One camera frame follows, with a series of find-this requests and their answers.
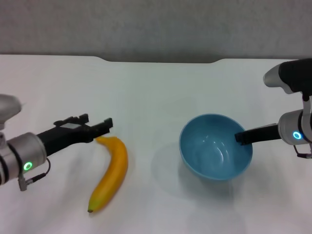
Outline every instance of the yellow banana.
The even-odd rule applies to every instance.
[[[100,136],[96,140],[106,146],[111,154],[111,162],[90,197],[89,213],[96,212],[107,205],[121,186],[128,169],[127,149],[120,139],[115,136]]]

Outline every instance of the table surface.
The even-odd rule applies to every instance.
[[[292,146],[282,140],[253,144],[247,171],[223,183],[194,176],[178,148],[181,129],[200,114],[223,114],[250,129],[302,109],[300,94],[263,83],[263,75],[283,61],[166,64],[0,56],[0,93],[23,103],[6,124],[7,139],[88,113],[92,125],[112,117],[111,135],[129,153],[120,190],[97,214],[87,212],[88,201],[110,156],[95,142],[51,156],[49,175],[25,192],[16,179],[9,181],[0,188],[0,233],[312,233],[312,160],[297,158]]]

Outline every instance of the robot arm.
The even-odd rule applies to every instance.
[[[20,111],[21,104],[16,97],[0,95],[0,130],[8,119]],[[86,125],[88,122],[87,114],[69,117],[55,122],[54,128],[38,135],[25,133],[8,141],[0,133],[0,185],[18,177],[19,188],[25,191],[27,185],[45,177],[47,173],[28,180],[25,180],[24,173],[42,165],[48,160],[48,156],[72,144],[89,143],[94,138],[109,133],[113,126],[111,118],[95,126]]]
[[[287,94],[302,93],[303,109],[285,113],[278,124],[251,129],[235,135],[242,145],[258,141],[283,139],[287,144],[312,146],[312,59],[284,62],[263,77],[268,87],[281,87]],[[311,154],[299,154],[311,158]]]

